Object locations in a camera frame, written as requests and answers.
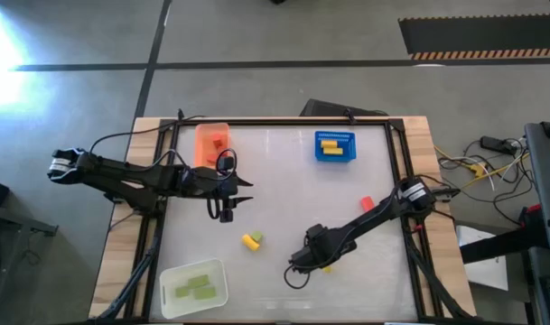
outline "blue container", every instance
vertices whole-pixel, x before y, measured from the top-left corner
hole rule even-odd
[[[343,155],[328,155],[322,153],[321,140],[336,140]],[[316,131],[314,133],[314,155],[320,162],[348,163],[357,158],[355,134],[352,132]]]

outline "wooden table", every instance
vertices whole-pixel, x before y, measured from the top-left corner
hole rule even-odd
[[[232,117],[220,117],[220,119],[228,120]],[[269,117],[277,118],[300,118],[300,117]],[[337,117],[318,117],[319,119],[337,119]],[[406,137],[411,154],[411,161],[416,174],[426,174],[436,179],[441,179],[439,173],[439,165],[433,149],[433,140],[425,116],[391,116],[391,117],[358,117],[358,119],[389,119],[402,118],[405,123]],[[135,121],[134,131],[143,131],[155,128],[160,125],[163,118],[160,117],[145,117],[138,118]],[[133,135],[126,159],[130,163],[139,165],[149,165],[152,163],[154,156],[154,147],[156,144],[158,133],[150,132],[140,135]],[[399,171],[405,175],[403,166],[402,152],[397,139],[396,154],[399,157]],[[164,144],[164,148],[169,147],[169,142]],[[436,186],[434,182],[427,182],[429,186]],[[449,206],[443,203],[437,203],[437,209],[449,212]],[[126,204],[116,205],[111,222],[127,216],[131,209]],[[117,297],[121,289],[124,287],[129,275],[132,272],[132,266],[135,257],[138,232],[140,229],[141,217],[133,216],[129,220],[117,225],[112,232],[107,236],[104,255],[102,256],[102,264],[96,282],[96,288],[92,299],[89,317],[96,317]],[[457,244],[457,237],[453,223],[450,219],[432,214],[425,221],[425,228],[429,239],[433,265],[437,277],[442,281],[443,285],[452,295],[452,297],[471,315],[475,315],[475,307],[471,298],[471,290],[468,285],[465,268],[461,260],[461,253]],[[433,305],[429,297],[426,281],[420,273],[420,281],[424,296],[425,311],[427,315],[433,315]],[[136,301],[135,315],[140,315],[142,311],[144,288],[146,282],[146,274],[141,280]]]

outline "orange bin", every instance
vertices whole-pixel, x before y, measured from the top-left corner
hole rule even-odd
[[[199,124],[194,130],[194,166],[215,168],[219,153],[230,148],[226,123]]]

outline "gray floor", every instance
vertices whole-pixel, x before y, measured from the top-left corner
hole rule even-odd
[[[0,61],[146,62],[161,7],[162,0],[0,1]],[[266,0],[175,0],[159,61],[406,59],[397,18],[529,13],[550,13],[550,5],[547,0],[288,0],[280,6]],[[8,207],[60,225],[54,239],[32,238],[42,262],[22,262],[7,288],[0,323],[86,317],[112,206],[90,188],[49,182],[45,172],[52,150],[89,148],[102,135],[129,130],[143,77],[142,71],[0,71],[0,182],[13,191]],[[175,116],[182,108],[187,115],[296,116],[309,98],[428,116],[434,142],[459,155],[481,135],[520,137],[525,123],[550,120],[550,65],[157,71],[144,114]],[[111,140],[98,151],[121,158],[126,141]],[[470,178],[467,172],[445,174],[458,183]],[[469,190],[482,198],[492,195],[485,181]],[[502,208],[515,215],[535,202],[531,193]],[[492,207],[462,196],[453,201],[452,212],[461,221],[510,228]],[[510,284],[519,289],[520,271],[520,266],[510,269]],[[515,302],[525,299],[522,294],[480,287],[473,293],[479,315],[525,320]],[[510,312],[498,312],[506,306]]]

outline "black mat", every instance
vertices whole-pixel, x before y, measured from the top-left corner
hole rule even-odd
[[[550,14],[404,18],[399,27],[414,60],[550,56]]]

